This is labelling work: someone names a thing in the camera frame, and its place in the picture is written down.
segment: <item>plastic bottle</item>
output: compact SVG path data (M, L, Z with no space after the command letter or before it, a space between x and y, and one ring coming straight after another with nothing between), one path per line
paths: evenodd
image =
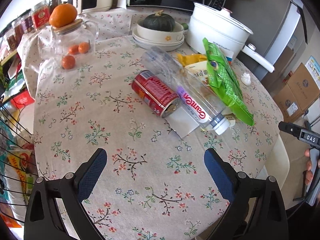
M177 92L184 102L183 107L201 128L215 130L220 135L229 127L229 120L221 114L226 108L225 104L168 53L152 47L142 55L142 63Z

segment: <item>stack of plates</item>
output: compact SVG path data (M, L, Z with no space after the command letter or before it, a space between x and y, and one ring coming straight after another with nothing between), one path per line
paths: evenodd
M163 43L163 42L155 42L155 41L148 41L146 39L143 39L139 36L138 32L137 32L137 27L134 27L134 29L132 30L132 36L134 38L134 41L141 47L144 49L150 49L151 47L159 47L164 51L171 51L171 50L175 50L179 47L181 47L181 45L184 42L184 35L182 35L182 39L180 41L177 42L172 42L172 43Z

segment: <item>pumpkin stem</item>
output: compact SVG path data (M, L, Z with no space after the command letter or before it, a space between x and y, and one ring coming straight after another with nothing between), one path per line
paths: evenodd
M164 13L164 10L161 10L161 11L158 11L158 12L156 12L156 16L162 16L162 14Z

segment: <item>blue gripper pad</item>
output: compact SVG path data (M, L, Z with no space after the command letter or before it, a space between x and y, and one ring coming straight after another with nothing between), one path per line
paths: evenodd
M91 158L86 163L82 163L75 172L74 186L78 190L77 199L80 203L89 198L106 164L107 152L98 148Z
M204 164L217 185L222 197L232 203L235 199L232 178L235 178L236 171L229 163L225 163L213 148L209 148L205 151Z

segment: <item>green snack bag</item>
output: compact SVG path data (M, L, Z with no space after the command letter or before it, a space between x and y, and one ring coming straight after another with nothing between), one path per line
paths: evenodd
M208 83L213 92L228 106L231 111L242 122L253 126L253 114L243 102L243 95L240 89L236 74L231 69L226 57L219 47L203 39L204 48L207 54Z

